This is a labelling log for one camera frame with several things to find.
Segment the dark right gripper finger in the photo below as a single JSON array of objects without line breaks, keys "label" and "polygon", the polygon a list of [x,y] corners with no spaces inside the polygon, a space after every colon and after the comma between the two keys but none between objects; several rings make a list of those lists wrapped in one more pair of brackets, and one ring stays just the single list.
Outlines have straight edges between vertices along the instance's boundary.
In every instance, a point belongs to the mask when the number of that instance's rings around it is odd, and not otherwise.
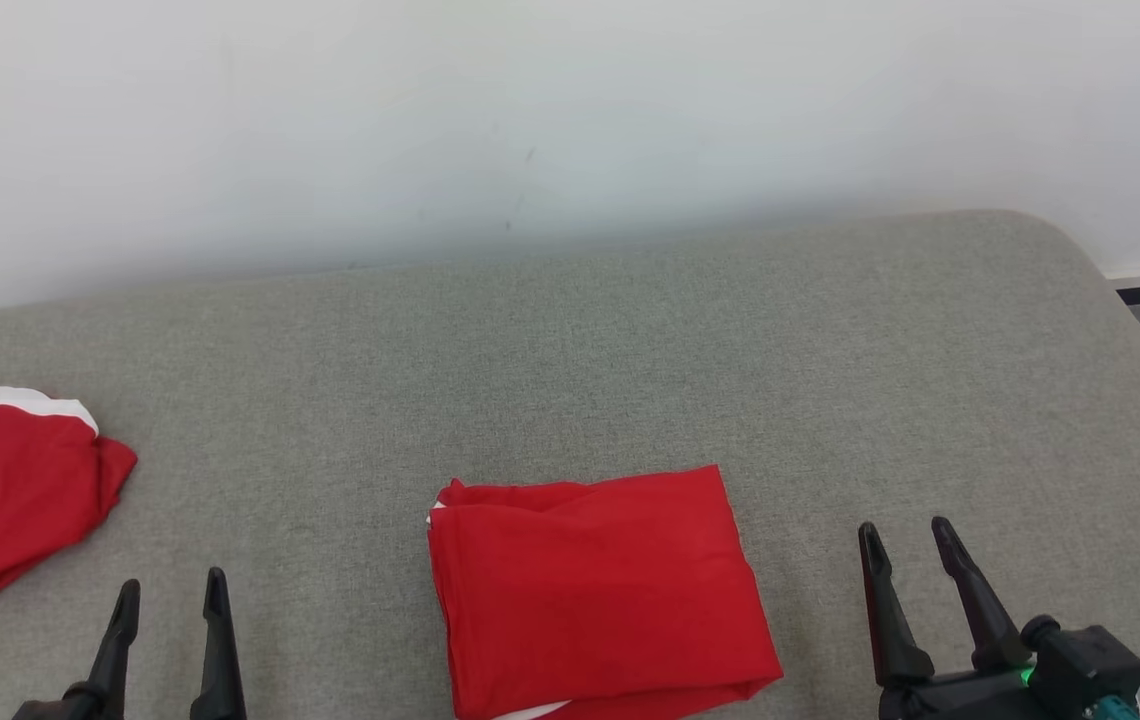
[{"label": "dark right gripper finger", "polygon": [[974,670],[977,673],[997,673],[1031,665],[1032,653],[1024,647],[1021,633],[954,525],[942,516],[935,516],[931,530],[940,564],[954,580],[962,602],[974,643],[969,657]]},{"label": "dark right gripper finger", "polygon": [[926,684],[935,676],[934,662],[910,632],[890,557],[871,521],[861,524],[858,542],[876,684],[883,689]]}]

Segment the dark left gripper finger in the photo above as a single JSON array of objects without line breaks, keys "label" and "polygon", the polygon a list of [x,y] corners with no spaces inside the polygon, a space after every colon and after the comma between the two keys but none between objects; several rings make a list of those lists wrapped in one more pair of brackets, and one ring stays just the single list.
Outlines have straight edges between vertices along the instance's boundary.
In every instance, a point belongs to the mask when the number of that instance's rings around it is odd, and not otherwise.
[{"label": "dark left gripper finger", "polygon": [[128,652],[139,632],[140,602],[139,580],[128,579],[85,682],[64,693],[64,719],[125,719]]},{"label": "dark left gripper finger", "polygon": [[222,568],[209,568],[201,607],[206,639],[198,696],[192,701],[192,720],[247,717],[241,678],[230,592]]}]

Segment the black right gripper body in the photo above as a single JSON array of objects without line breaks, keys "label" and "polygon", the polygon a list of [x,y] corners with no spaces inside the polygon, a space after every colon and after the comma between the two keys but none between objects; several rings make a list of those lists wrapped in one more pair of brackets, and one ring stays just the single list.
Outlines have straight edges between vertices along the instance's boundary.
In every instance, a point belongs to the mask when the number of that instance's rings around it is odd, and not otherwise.
[{"label": "black right gripper body", "polygon": [[1033,696],[1031,666],[995,673],[933,676],[922,682],[885,685],[878,719],[1053,719]]}]

